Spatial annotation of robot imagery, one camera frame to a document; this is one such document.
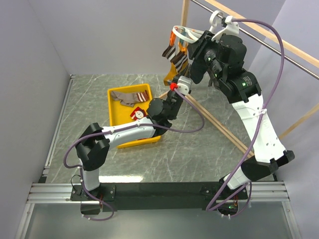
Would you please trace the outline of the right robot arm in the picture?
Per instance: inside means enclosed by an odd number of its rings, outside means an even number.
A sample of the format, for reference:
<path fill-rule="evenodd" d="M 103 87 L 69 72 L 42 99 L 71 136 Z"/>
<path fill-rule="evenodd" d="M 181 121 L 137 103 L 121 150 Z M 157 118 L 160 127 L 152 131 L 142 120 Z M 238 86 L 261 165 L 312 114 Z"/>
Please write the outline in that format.
<path fill-rule="evenodd" d="M 206 30 L 197 41 L 189 44 L 190 78 L 198 84 L 205 73 L 209 74 L 209 84 L 226 96 L 254 143 L 254 156 L 245 160 L 235 173 L 221 179 L 219 194 L 229 199 L 236 193 L 236 188 L 271 175 L 291 162 L 295 154 L 277 137 L 255 75 L 243 68 L 247 48 L 242 39 L 223 34 L 215 40 L 214 36 Z"/>

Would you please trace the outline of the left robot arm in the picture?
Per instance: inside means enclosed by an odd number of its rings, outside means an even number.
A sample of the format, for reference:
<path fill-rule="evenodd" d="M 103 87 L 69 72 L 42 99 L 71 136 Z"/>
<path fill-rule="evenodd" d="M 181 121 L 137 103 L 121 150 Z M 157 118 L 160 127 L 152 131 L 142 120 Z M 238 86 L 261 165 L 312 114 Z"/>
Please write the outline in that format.
<path fill-rule="evenodd" d="M 147 109 L 147 116 L 116 126 L 100 127 L 91 124 L 82 137 L 104 133 L 82 140 L 76 145 L 76 153 L 82 166 L 84 186 L 82 194 L 94 200 L 100 193 L 99 168 L 105 163 L 108 151 L 121 144 L 163 135 L 176 119 L 183 98 L 176 91 L 169 91 L 165 100 L 154 98 Z"/>

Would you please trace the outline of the mustard yellow sock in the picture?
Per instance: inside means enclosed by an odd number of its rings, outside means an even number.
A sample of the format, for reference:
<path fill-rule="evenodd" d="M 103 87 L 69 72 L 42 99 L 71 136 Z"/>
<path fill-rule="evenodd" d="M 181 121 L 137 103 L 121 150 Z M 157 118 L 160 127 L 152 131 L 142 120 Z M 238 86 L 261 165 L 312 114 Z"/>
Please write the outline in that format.
<path fill-rule="evenodd" d="M 179 52 L 182 51 L 182 52 L 185 52 L 187 53 L 187 48 L 184 47 L 181 43 L 178 43 L 178 48 L 179 48 Z M 171 67 L 170 67 L 170 71 L 169 73 L 165 76 L 163 82 L 164 82 L 164 85 L 165 86 L 168 86 L 169 85 L 169 82 L 178 74 L 176 72 L 176 69 L 174 67 L 174 65 L 171 63 L 171 60 L 172 58 L 177 55 L 178 52 L 176 53 L 176 47 L 175 45 L 174 46 L 168 46 L 166 48 L 166 50 L 162 53 L 162 57 L 166 58 L 170 64 L 171 64 Z"/>
<path fill-rule="evenodd" d="M 178 54 L 172 58 L 171 63 L 174 65 L 176 72 L 180 73 L 188 64 L 187 53 L 182 51 L 178 52 Z"/>

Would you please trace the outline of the white round clip hanger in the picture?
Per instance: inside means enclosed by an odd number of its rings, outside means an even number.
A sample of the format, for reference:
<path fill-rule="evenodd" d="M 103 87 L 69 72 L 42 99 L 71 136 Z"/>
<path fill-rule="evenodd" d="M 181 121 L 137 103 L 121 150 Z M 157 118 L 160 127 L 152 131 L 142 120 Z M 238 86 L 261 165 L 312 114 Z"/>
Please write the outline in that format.
<path fill-rule="evenodd" d="M 209 31 L 211 33 L 214 33 L 215 29 L 221 25 L 221 18 L 224 14 L 220 10 L 214 11 L 209 19 L 210 28 Z M 170 33 L 169 38 L 169 46 L 175 45 L 175 40 L 178 38 L 179 40 L 186 42 L 186 43 L 194 43 L 196 42 L 203 34 L 204 32 L 201 30 L 181 26 L 181 25 L 175 25 Z"/>

